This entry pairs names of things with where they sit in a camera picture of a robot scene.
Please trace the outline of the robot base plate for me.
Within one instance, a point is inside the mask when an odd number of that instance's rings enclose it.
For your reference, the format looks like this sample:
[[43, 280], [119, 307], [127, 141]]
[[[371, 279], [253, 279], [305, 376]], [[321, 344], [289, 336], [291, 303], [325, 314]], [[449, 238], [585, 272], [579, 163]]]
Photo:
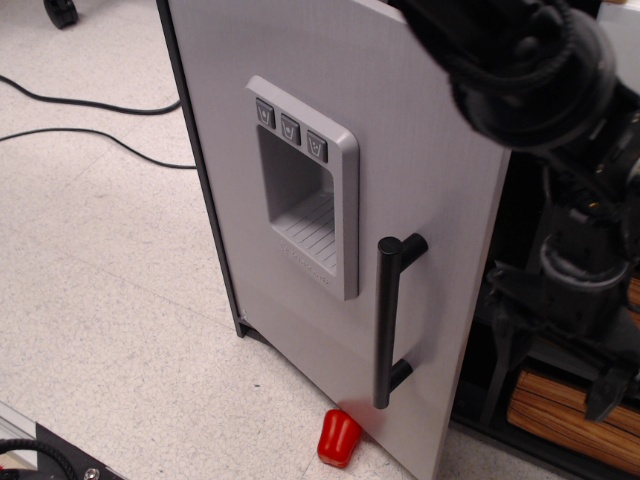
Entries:
[[2, 402], [1, 478], [126, 479], [126, 476]]

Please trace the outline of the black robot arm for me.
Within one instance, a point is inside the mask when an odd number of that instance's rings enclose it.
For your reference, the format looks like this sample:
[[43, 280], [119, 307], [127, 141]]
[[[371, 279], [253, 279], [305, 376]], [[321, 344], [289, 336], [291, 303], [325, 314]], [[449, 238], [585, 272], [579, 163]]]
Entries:
[[534, 272], [487, 275], [499, 362], [535, 338], [599, 368], [586, 418], [639, 389], [639, 96], [616, 73], [595, 20], [564, 1], [401, 1], [412, 33], [447, 73], [479, 134], [535, 158], [550, 211]]

